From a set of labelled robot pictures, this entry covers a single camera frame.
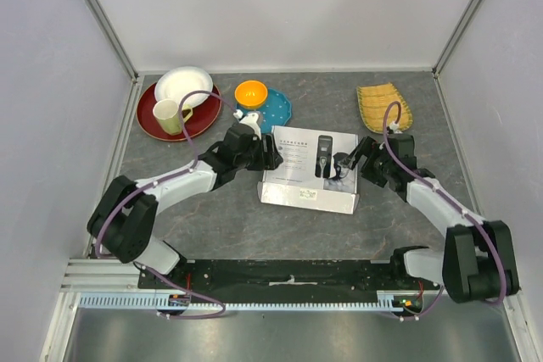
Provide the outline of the white cardboard box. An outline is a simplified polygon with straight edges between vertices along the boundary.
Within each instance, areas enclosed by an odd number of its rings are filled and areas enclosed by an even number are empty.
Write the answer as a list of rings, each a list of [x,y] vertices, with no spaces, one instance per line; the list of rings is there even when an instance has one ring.
[[[356,134],[287,126],[273,128],[283,163],[267,170],[257,190],[262,203],[353,214],[359,201],[356,170],[339,161],[357,146]]]

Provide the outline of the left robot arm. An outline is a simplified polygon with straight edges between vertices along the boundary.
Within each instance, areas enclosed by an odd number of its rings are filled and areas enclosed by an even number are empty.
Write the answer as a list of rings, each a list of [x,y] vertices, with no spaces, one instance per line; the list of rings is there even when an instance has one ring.
[[[87,223],[96,249],[105,248],[121,263],[138,263],[156,271],[168,288],[185,282],[186,260],[153,234],[162,211],[199,194],[212,192],[240,170],[274,170],[283,158],[270,133],[255,125],[236,123],[189,164],[153,178],[133,181],[120,175],[109,184]]]

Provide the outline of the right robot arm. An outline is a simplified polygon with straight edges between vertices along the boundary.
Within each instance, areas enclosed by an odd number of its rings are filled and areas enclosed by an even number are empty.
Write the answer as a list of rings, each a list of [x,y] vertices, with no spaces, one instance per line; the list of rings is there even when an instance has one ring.
[[[359,170],[362,178],[389,187],[423,214],[443,235],[443,251],[424,246],[394,251],[390,282],[405,289],[418,278],[436,282],[458,304],[485,301],[499,304],[518,293],[520,283],[508,225],[486,220],[453,198],[434,174],[417,165],[415,141],[388,131],[382,142],[366,136],[336,160],[336,170]]]

